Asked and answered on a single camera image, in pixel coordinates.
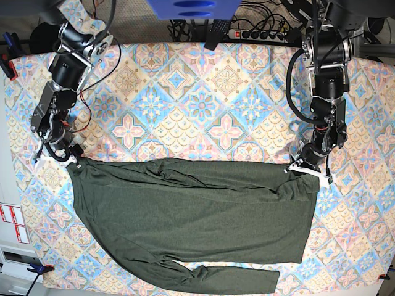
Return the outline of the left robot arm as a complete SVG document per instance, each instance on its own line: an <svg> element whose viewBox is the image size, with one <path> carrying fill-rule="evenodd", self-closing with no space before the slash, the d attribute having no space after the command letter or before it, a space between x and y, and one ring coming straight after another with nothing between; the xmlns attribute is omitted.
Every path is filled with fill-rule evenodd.
<svg viewBox="0 0 395 296"><path fill-rule="evenodd" d="M293 114L313 126L312 136L288 167L315 176L321 187L333 182L330 169L321 172L322 162L329 162L335 148L347 141L346 101L350 89L347 66L352 59L351 33L363 26L366 16L353 1L312 1L312 18L302 47L292 56L286 72L286 100ZM311 118L306 117L291 97L291 76L299 57L309 61L307 74L310 84Z"/></svg>

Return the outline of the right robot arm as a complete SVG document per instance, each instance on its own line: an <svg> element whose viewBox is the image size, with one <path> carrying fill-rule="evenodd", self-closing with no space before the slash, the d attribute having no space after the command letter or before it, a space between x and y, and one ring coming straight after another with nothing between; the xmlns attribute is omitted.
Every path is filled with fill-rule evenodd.
<svg viewBox="0 0 395 296"><path fill-rule="evenodd" d="M42 13L48 23L60 28L49 67L51 79L30 117L31 132L39 137L39 148L33 157L35 165L40 165L44 150L64 164L77 162L83 153L78 144L72 144L76 132L67 119L113 41L109 28L116 5L116 1L111 1L107 21L94 18L81 1L54 1Z"/></svg>

